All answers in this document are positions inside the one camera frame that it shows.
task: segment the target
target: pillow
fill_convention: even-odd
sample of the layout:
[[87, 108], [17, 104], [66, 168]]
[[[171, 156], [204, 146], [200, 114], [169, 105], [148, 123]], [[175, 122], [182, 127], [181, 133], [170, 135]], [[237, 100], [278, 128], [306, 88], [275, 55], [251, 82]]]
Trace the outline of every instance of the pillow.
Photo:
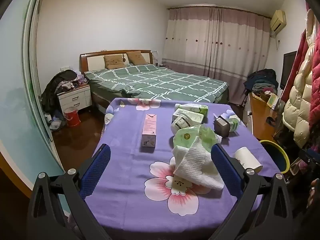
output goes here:
[[129, 62], [130, 63], [132, 62], [134, 65], [147, 65], [147, 64], [149, 64], [148, 62], [146, 62], [146, 60], [142, 56], [141, 51], [127, 52], [127, 56], [128, 56]]
[[122, 55], [105, 55], [103, 57], [104, 59], [104, 65], [107, 69], [117, 69], [117, 68], [123, 68], [126, 67], [126, 65], [123, 63]]

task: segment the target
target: white cup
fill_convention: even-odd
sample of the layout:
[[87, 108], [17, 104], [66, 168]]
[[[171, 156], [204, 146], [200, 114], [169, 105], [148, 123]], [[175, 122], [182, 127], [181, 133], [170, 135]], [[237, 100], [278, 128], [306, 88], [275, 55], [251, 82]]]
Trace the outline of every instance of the white cup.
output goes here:
[[260, 172], [263, 168], [261, 163], [253, 156], [247, 147], [238, 149], [235, 152], [234, 158], [236, 158], [245, 169], [251, 168], [256, 173]]

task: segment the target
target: wall socket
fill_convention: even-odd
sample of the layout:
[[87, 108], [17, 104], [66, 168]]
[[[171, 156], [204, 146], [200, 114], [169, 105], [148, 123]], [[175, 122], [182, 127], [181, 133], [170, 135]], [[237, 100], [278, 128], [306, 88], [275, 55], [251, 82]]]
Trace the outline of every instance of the wall socket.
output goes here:
[[60, 68], [60, 72], [70, 69], [70, 67], [62, 67]]

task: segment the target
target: purple tablecloth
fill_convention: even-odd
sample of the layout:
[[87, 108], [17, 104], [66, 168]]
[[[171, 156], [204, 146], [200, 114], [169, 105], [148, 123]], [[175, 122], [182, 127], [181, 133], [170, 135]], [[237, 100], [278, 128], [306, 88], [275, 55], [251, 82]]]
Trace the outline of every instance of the purple tablecloth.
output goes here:
[[[106, 125], [97, 149], [102, 143], [108, 144], [111, 148], [111, 160], [93, 194], [86, 198], [86, 203], [113, 240], [208, 238], [236, 202], [236, 198], [229, 194], [226, 187], [220, 192], [212, 189], [207, 194], [193, 195], [193, 200], [198, 198], [198, 209], [193, 215], [174, 214], [168, 208], [168, 199], [153, 201], [145, 194], [145, 182], [161, 177], [150, 173], [150, 165], [155, 162], [169, 164], [173, 157], [170, 125], [174, 105], [187, 102], [162, 100], [160, 107], [154, 101], [149, 102], [151, 107], [142, 101], [132, 103], [127, 98], [116, 98], [110, 104], [114, 117]], [[209, 106], [208, 120], [205, 123], [211, 128], [213, 113], [220, 115], [231, 109], [228, 105], [205, 105]], [[155, 148], [140, 146], [147, 113], [157, 115]], [[244, 125], [229, 138], [223, 139], [221, 145], [231, 157], [237, 149], [247, 147], [263, 165], [260, 175], [273, 176], [279, 172], [268, 153]]]

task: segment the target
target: red trash bin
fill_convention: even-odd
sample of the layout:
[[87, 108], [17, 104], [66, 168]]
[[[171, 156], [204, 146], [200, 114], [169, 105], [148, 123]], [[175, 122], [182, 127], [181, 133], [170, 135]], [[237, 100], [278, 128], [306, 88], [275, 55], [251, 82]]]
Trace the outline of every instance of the red trash bin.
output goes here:
[[80, 119], [78, 115], [78, 109], [75, 107], [69, 107], [63, 112], [63, 116], [67, 119], [69, 127], [74, 127], [80, 124]]

